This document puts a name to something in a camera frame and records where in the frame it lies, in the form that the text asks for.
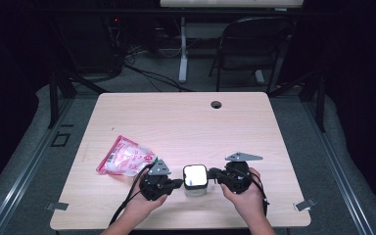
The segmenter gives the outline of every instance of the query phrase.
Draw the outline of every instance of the snack bag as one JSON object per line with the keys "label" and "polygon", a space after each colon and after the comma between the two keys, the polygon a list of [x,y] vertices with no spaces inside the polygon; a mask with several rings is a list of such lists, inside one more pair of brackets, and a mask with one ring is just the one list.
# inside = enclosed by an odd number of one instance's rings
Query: snack bag
{"label": "snack bag", "polygon": [[134,176],[156,157],[151,150],[120,135],[97,171],[102,174]]}

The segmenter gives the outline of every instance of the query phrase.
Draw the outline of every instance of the white table leg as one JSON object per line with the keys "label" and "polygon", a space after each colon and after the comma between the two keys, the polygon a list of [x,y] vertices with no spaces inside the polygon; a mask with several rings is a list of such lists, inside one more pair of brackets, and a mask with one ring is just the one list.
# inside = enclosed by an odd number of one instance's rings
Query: white table leg
{"label": "white table leg", "polygon": [[181,19],[181,65],[179,67],[179,82],[187,81],[188,57],[187,57],[187,38],[185,34],[185,18]]}

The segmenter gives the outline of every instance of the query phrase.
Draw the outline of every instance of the tabletop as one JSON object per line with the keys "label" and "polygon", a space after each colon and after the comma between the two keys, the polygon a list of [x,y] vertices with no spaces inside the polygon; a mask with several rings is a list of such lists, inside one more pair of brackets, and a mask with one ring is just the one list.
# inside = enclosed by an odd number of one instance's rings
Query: tabletop
{"label": "tabletop", "polygon": [[301,8],[304,0],[161,0],[162,7]]}
{"label": "tabletop", "polygon": [[[262,156],[248,164],[261,174],[271,225],[310,224],[308,211],[293,207],[304,197],[265,93],[106,93],[97,101],[59,200],[69,206],[54,211],[53,229],[108,227],[133,178],[99,174],[96,167],[120,135],[164,160],[171,179],[182,178],[186,165],[223,169],[225,157],[236,152]],[[184,190],[173,190],[136,229],[246,227],[213,181],[202,197],[187,197]]]}

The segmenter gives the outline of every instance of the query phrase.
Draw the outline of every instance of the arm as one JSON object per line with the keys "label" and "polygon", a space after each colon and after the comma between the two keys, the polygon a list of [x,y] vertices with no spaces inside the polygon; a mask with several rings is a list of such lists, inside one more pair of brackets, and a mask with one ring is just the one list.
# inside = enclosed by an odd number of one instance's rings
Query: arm
{"label": "arm", "polygon": [[[140,191],[139,183],[141,178],[136,183],[132,195]],[[102,235],[127,235],[134,227],[145,220],[151,211],[160,207],[165,202],[166,197],[167,195],[162,195],[156,201],[148,201],[142,194],[138,193],[127,203],[120,217],[103,231]]]}
{"label": "arm", "polygon": [[[259,173],[249,168],[249,171],[256,174],[259,177]],[[268,235],[275,234],[269,221],[264,215],[262,206],[262,195],[259,188],[252,183],[248,190],[241,194],[234,194],[227,186],[220,184],[224,197],[234,204],[237,212],[243,217],[247,223],[252,235]]]}

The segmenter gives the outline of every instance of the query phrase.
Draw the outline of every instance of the hole in table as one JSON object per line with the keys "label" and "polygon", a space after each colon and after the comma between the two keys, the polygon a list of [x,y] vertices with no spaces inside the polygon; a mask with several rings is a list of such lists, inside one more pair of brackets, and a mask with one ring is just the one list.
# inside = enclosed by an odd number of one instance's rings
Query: hole in table
{"label": "hole in table", "polygon": [[219,102],[219,101],[212,101],[211,106],[215,109],[219,109],[219,108],[221,108],[222,105],[221,105],[221,102]]}

